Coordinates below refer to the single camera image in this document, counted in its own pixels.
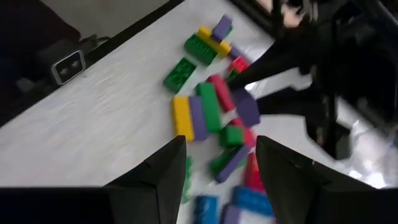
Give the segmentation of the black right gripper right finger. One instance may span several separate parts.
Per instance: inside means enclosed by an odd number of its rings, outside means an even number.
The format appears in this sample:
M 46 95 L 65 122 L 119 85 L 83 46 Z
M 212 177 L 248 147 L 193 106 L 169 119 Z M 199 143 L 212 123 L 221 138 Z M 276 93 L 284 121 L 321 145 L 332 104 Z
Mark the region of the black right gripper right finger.
M 267 136 L 257 137 L 256 157 L 278 224 L 320 224 L 318 199 L 330 181 L 316 171 L 318 162 Z

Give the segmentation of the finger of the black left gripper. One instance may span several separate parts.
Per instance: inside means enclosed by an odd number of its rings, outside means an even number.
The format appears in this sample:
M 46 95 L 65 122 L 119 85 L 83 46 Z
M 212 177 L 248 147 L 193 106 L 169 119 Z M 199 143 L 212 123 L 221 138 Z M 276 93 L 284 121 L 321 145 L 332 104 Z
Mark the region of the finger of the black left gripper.
M 308 66 L 311 32 L 291 29 L 277 39 L 266 52 L 243 72 L 228 82 L 230 89 L 243 88 L 247 84 L 277 75 L 291 68 Z
M 292 114 L 305 118 L 307 134 L 317 138 L 317 130 L 325 124 L 325 107 L 319 92 L 312 86 L 302 90 L 287 87 L 256 100 L 259 113 Z

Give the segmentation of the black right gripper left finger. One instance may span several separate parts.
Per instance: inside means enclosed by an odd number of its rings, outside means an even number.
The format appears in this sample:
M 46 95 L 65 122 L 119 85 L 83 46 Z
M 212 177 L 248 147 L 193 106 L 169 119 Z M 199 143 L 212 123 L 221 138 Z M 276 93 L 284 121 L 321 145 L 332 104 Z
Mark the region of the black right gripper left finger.
M 115 224 L 176 224 L 186 176 L 186 139 L 177 136 L 106 184 Z

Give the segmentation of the long red block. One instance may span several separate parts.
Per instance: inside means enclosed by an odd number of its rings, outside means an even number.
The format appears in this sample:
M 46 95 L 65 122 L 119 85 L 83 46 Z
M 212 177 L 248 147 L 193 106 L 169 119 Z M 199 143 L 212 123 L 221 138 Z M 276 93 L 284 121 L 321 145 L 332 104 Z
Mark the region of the long red block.
M 218 74 L 209 76 L 207 81 L 214 84 L 216 95 L 223 111 L 229 112 L 234 110 L 235 104 L 226 82 Z

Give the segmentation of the narrow yellow block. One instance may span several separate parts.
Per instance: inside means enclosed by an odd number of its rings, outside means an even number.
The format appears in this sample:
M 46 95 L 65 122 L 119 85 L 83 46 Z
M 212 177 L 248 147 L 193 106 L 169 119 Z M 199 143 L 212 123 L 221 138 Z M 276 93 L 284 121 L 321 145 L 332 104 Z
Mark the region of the narrow yellow block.
M 226 57 L 231 51 L 231 45 L 229 42 L 222 40 L 221 42 L 216 41 L 211 37 L 212 31 L 205 26 L 201 26 L 197 32 L 197 36 L 208 44 L 213 50 L 221 55 L 221 57 Z

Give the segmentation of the small red block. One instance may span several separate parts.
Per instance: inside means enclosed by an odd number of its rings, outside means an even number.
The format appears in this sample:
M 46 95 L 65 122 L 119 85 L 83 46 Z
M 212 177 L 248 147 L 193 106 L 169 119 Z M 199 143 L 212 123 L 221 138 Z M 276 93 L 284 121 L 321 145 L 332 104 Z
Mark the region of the small red block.
M 247 69 L 248 66 L 249 62 L 243 56 L 239 56 L 231 62 L 231 64 L 228 66 L 228 70 L 230 72 L 234 70 L 237 73 L 241 73 Z

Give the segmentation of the long purple block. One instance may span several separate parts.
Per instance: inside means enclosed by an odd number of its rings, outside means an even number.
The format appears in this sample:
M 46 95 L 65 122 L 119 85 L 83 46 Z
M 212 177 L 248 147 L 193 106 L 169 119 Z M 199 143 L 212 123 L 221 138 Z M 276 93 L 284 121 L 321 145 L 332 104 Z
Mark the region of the long purple block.
M 217 42 L 224 40 L 233 30 L 232 21 L 233 20 L 229 16 L 223 15 L 217 25 L 213 28 L 211 38 Z
M 229 51 L 228 55 L 231 60 L 236 60 L 238 57 L 241 57 L 244 60 L 246 59 L 244 52 L 237 48 L 235 45 L 231 46 L 231 50 Z
M 195 141 L 204 141 L 208 138 L 208 130 L 203 115 L 203 106 L 199 96 L 189 97 L 190 111 Z
M 237 148 L 233 152 L 232 156 L 227 160 L 226 164 L 221 167 L 221 170 L 215 176 L 215 180 L 217 181 L 217 183 L 225 182 L 228 177 L 234 172 L 235 168 L 237 168 L 237 166 L 243 160 L 245 160 L 250 150 L 251 149 L 246 145 Z

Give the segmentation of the long yellow block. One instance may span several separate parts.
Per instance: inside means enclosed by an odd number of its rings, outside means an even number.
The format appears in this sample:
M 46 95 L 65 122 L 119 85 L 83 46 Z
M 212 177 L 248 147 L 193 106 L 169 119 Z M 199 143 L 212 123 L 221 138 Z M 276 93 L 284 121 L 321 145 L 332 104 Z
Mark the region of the long yellow block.
M 174 123 L 177 135 L 185 136 L 187 141 L 194 140 L 192 117 L 188 97 L 175 96 L 172 100 Z

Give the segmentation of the long green block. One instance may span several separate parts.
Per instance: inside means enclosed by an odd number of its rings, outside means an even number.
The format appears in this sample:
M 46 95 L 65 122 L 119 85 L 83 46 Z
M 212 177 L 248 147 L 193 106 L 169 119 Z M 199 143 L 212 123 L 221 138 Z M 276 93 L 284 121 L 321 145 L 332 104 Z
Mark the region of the long green block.
M 196 91 L 202 100 L 205 124 L 208 131 L 210 133 L 221 131 L 220 106 L 214 84 L 208 82 L 199 83 Z

